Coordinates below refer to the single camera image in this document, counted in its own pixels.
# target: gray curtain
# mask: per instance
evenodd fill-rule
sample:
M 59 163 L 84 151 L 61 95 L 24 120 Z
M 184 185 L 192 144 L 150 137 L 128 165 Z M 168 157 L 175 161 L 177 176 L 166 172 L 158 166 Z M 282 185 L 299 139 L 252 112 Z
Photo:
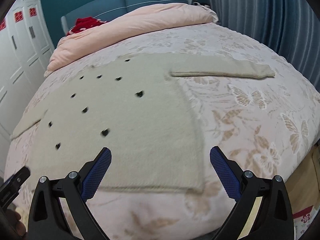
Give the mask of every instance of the gray curtain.
M 320 21 L 306 0 L 210 0 L 221 25 L 286 58 L 320 91 Z

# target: folded pink quilt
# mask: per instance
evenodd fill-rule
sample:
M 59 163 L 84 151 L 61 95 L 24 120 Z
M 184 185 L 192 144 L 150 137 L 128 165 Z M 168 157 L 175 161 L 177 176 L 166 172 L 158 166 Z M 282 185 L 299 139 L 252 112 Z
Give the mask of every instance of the folded pink quilt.
M 133 36 L 209 22 L 213 22 L 212 11 L 200 6 L 184 3 L 144 6 L 101 26 L 62 38 L 50 58 L 44 76 Z

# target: textured blue pad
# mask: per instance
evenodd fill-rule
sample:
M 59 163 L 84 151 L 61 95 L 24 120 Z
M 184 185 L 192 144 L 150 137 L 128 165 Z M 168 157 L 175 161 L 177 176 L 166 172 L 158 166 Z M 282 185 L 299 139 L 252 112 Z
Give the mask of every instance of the textured blue pad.
M 93 198 L 110 164 L 111 151 L 106 148 L 82 183 L 81 198 L 84 202 Z
M 240 182 L 215 147 L 210 151 L 210 162 L 227 192 L 228 197 L 233 198 L 238 202 L 241 197 Z

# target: white wardrobe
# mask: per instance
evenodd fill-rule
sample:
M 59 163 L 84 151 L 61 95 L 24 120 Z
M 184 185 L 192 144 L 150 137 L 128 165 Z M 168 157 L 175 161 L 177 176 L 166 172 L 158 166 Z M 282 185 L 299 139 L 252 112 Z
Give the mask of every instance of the white wardrobe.
M 54 51 L 40 0 L 16 0 L 0 23 L 0 176 L 10 135 L 37 89 Z

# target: metal bolt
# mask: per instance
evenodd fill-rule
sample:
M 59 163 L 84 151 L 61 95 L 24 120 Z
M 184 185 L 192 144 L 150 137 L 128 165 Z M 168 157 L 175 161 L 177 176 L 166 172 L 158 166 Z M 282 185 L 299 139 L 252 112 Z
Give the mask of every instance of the metal bolt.
M 245 175 L 247 178 L 252 178 L 253 173 L 252 173 L 251 171 L 245 171 L 245 172 L 244 172 L 244 175 Z
M 46 180 L 47 180 L 47 178 L 46 178 L 45 176 L 43 176 L 43 177 L 41 177 L 41 178 L 39 179 L 39 181 L 40 181 L 41 183 L 44 183 Z
M 70 173 L 69 173 L 69 178 L 70 178 L 70 179 L 74 179 L 77 175 L 78 175 L 78 173 L 76 173 L 75 171 L 70 172 Z
M 279 181 L 279 182 L 282 181 L 282 178 L 281 178 L 281 176 L 279 176 L 279 175 L 276 175 L 276 176 L 275 176 L 275 179 L 276 179 L 276 181 Z

